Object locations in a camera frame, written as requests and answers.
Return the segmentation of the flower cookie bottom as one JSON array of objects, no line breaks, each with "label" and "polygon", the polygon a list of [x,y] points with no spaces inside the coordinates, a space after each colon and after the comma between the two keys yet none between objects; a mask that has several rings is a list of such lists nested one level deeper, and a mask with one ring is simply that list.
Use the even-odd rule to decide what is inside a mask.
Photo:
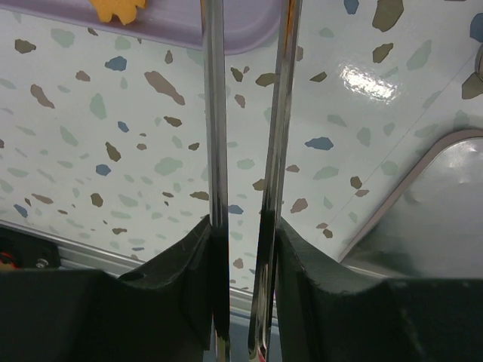
[{"label": "flower cookie bottom", "polygon": [[137,10],[147,7],[147,0],[90,0],[102,23],[109,23],[117,17],[123,25],[133,23]]}]

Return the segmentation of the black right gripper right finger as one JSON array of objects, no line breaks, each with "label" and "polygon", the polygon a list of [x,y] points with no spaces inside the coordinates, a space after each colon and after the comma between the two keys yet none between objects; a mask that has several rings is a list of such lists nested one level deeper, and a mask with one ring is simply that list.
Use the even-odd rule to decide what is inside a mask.
[{"label": "black right gripper right finger", "polygon": [[285,361],[480,361],[479,278],[373,278],[336,262],[272,211],[260,217]]}]

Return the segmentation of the metal serving tongs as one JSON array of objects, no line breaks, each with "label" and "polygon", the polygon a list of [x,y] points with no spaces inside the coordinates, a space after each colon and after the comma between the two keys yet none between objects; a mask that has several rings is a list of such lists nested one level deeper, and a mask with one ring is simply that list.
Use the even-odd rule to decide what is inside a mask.
[{"label": "metal serving tongs", "polygon": [[231,280],[251,293],[248,359],[269,358],[275,233],[281,219],[302,4],[275,8],[270,45],[228,55],[221,1],[201,3],[215,351],[231,360]]}]

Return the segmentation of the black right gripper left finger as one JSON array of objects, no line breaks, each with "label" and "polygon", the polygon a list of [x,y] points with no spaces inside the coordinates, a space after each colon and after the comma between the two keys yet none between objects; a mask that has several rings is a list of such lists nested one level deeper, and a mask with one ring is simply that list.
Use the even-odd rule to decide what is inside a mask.
[{"label": "black right gripper left finger", "polygon": [[132,271],[65,269],[56,244],[1,230],[3,361],[230,359],[227,249],[208,217]]}]

